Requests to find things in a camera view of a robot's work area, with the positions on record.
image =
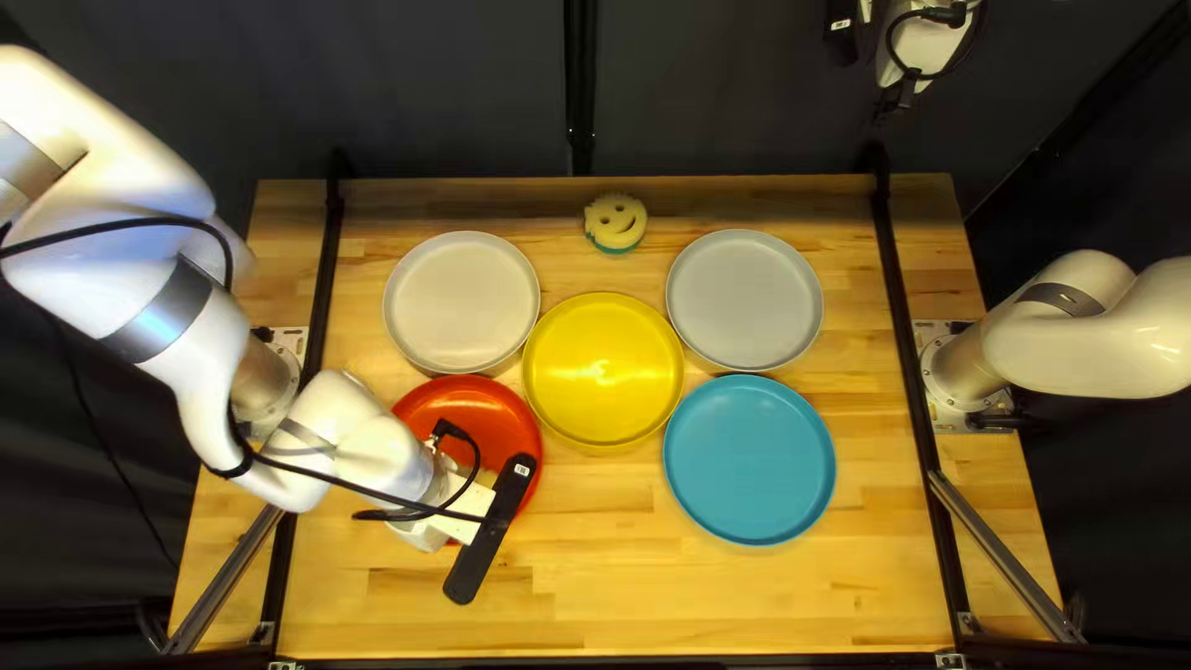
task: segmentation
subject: red plate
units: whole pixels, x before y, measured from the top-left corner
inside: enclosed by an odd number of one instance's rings
[[[467,431],[480,446],[480,468],[493,474],[518,452],[532,456],[538,471],[518,509],[534,496],[542,472],[542,433],[529,406],[509,387],[478,375],[439,377],[406,394],[393,406],[393,414],[419,440],[430,438],[439,419]],[[472,447],[462,440],[443,438],[438,449],[461,467],[472,464]]]

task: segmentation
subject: wooden table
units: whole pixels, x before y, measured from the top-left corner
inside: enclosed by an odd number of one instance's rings
[[[322,181],[264,181],[249,244],[255,282],[239,289],[254,324],[310,313]],[[335,277],[324,364],[345,368],[392,403],[425,377],[380,317],[394,263],[425,238],[475,228],[516,244],[537,270],[542,311],[594,289],[665,313],[674,256],[722,227],[755,227],[800,250],[823,284],[819,340],[772,377],[805,396],[835,442],[838,481],[823,519],[779,547],[746,550],[694,526],[671,496],[660,436],[592,458],[545,436],[542,480],[475,602],[441,594],[457,550],[423,555],[366,507],[332,490],[299,518],[278,652],[300,658],[753,655],[933,651],[952,643],[880,261],[862,175],[356,180]],[[643,243],[597,251],[582,205],[619,190],[650,213]],[[947,175],[893,180],[898,248],[916,318],[984,312]],[[710,378],[687,352],[687,392]],[[497,380],[520,392],[519,365]],[[948,477],[1058,600],[1016,436],[941,437]],[[202,472],[172,625],[206,587],[261,502]],[[958,526],[972,609],[996,633],[1045,637]],[[268,562],[257,558],[200,649],[242,644],[260,618]]]

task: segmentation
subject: yellow sponge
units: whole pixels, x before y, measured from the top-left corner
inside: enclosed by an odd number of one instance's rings
[[[584,207],[584,231],[596,248],[607,253],[631,251],[646,234],[649,215],[641,200],[609,193]]]

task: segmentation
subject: teal plate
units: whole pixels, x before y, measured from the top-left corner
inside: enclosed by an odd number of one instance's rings
[[[797,538],[835,489],[835,450],[815,408],[753,375],[719,377],[687,396],[666,427],[662,463],[691,519],[740,545]]]

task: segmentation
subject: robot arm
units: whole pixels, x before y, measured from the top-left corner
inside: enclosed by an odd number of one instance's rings
[[[297,399],[281,395],[292,376],[249,334],[231,286],[222,284],[226,259],[213,234],[230,246],[232,283],[249,271],[252,255],[216,215],[207,186],[133,120],[17,46],[0,46],[0,214],[12,223],[2,249],[114,220],[176,217],[207,225],[87,234],[7,255],[0,269],[24,295],[164,382],[191,446],[212,470],[289,512],[307,512],[326,494],[329,484],[311,474],[431,508],[457,491],[448,509],[473,519],[487,512],[491,490],[463,490],[454,462],[426,449],[350,376],[323,371]],[[262,397],[258,407],[272,406],[268,440],[245,458],[231,432],[229,399],[242,409]],[[394,531],[432,551],[448,536],[470,543],[478,528],[434,514]]]
[[[18,46],[0,46],[0,213],[12,220],[5,248],[85,225],[168,214],[220,232],[231,245],[236,277],[251,269],[248,246],[214,214],[211,192],[186,162],[56,65]],[[227,397],[248,320],[211,280],[225,271],[216,239],[189,227],[119,230],[6,257],[0,269],[24,295],[164,382],[207,465],[241,464]],[[305,465],[330,470],[326,463]],[[310,509],[326,490],[260,464],[235,481],[293,512]]]
[[[1160,261],[1135,276],[1109,253],[1072,251],[934,353],[925,371],[933,396],[973,411],[1010,383],[1100,399],[1153,399],[1185,389],[1191,256]]]

